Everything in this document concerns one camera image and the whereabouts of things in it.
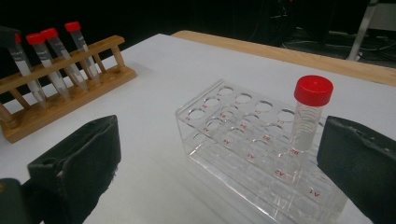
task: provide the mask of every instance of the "transparent plastic rack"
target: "transparent plastic rack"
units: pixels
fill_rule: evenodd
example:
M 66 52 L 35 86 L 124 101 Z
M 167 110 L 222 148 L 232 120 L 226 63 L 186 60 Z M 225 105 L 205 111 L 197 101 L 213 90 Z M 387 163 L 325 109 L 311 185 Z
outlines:
M 276 223 L 334 223 L 347 196 L 317 166 L 325 118 L 298 181 L 282 174 L 294 109 L 221 79 L 176 117 L 186 156 Z

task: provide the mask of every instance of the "dark background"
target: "dark background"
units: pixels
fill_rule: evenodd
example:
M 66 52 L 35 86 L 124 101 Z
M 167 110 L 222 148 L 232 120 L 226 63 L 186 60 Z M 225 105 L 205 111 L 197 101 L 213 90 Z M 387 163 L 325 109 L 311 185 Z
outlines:
M 25 37 L 53 27 L 69 51 L 76 49 L 64 24 L 79 21 L 87 44 L 112 35 L 125 38 L 120 49 L 156 34 L 192 30 L 279 46 L 297 25 L 325 43 L 329 29 L 355 33 L 368 0 L 146 0 L 28 1 L 0 3 L 0 26 L 21 31 L 22 46 L 32 65 L 40 61 Z M 102 59 L 111 52 L 100 55 Z M 7 49 L 0 49 L 0 78 L 19 72 Z M 42 85 L 49 81 L 43 77 Z M 12 99 L 0 95 L 0 102 Z

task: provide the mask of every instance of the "plastic test tube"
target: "plastic test tube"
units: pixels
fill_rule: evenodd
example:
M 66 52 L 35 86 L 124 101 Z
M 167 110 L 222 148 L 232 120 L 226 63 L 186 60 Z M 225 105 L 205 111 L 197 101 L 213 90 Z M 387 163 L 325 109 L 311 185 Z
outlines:
M 30 65 L 29 60 L 26 57 L 26 54 L 21 46 L 21 37 L 19 34 L 15 34 L 15 48 L 8 48 L 9 53 L 14 59 L 15 64 L 20 69 L 21 74 L 25 76 L 29 76 L 32 72 L 32 65 Z M 33 96 L 37 99 L 37 101 L 43 106 L 46 106 L 46 95 L 41 88 L 40 82 L 36 80 L 32 80 L 27 83 L 29 90 L 33 94 Z
M 35 49 L 38 58 L 43 63 L 44 67 L 52 66 L 52 57 L 45 45 L 45 38 L 42 34 L 36 33 L 26 36 L 27 41 Z M 70 100 L 69 90 L 64 84 L 64 79 L 59 71 L 51 72 L 49 74 L 49 79 L 54 85 L 57 92 L 59 92 L 65 100 Z
M 296 183 L 311 149 L 323 106 L 332 96 L 332 83 L 325 77 L 308 75 L 297 81 L 294 97 L 297 105 L 290 136 L 286 174 Z
M 55 28 L 43 30 L 41 34 L 47 39 L 58 57 L 62 59 L 71 58 L 69 52 L 64 47 L 64 43 L 58 37 L 58 32 Z M 84 91 L 88 91 L 87 83 L 75 63 L 70 64 L 64 70 Z
M 81 52 L 86 52 L 88 51 L 88 46 L 85 43 L 84 36 L 82 35 L 81 32 L 81 26 L 79 25 L 78 21 L 71 21 L 68 22 L 64 25 L 66 28 L 67 32 L 70 33 L 72 36 L 77 48 Z M 98 73 L 98 70 L 96 69 L 95 62 L 93 61 L 92 57 L 88 57 L 84 60 L 85 64 L 87 64 L 88 67 L 88 76 L 93 79 L 97 84 L 100 83 L 100 75 Z

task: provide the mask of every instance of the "dark floor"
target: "dark floor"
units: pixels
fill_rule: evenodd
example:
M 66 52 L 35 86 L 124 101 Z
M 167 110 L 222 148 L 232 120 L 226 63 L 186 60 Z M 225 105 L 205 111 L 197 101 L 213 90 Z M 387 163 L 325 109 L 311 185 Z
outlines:
M 297 28 L 284 39 L 281 48 L 346 59 L 356 35 L 330 32 L 324 45 L 316 42 L 306 31 Z M 358 62 L 396 68 L 396 38 L 388 35 L 366 35 L 358 54 Z

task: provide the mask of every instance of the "wooden rack bar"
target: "wooden rack bar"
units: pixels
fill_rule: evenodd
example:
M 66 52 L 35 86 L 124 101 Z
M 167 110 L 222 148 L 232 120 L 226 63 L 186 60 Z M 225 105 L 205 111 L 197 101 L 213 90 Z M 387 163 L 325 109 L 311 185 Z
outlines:
M 43 128 L 56 119 L 135 78 L 136 72 L 125 66 L 122 59 L 119 44 L 123 42 L 125 42 L 123 37 L 113 35 L 89 45 L 87 52 L 80 52 L 78 50 L 70 52 L 70 59 L 54 59 L 53 65 L 50 67 L 45 68 L 42 64 L 39 64 L 33 68 L 30 76 L 23 77 L 21 73 L 16 73 L 0 79 L 0 94 L 7 91 L 10 92 L 23 107 L 22 110 L 12 114 L 5 106 L 0 104 L 0 124 L 4 137 L 10 143 L 15 143 L 28 134 Z M 111 49 L 117 64 L 106 69 L 102 64 L 99 53 L 109 49 Z M 80 63 L 84 69 L 83 61 L 90 56 L 95 59 L 95 62 L 100 68 L 101 84 L 96 84 L 94 80 L 87 79 L 88 91 L 84 91 L 77 85 L 72 85 L 68 88 L 70 101 L 66 101 L 59 93 L 56 93 L 47 98 L 46 107 L 41 106 L 39 103 L 29 105 L 17 91 L 19 86 L 44 77 L 51 72 L 64 69 L 72 63 Z

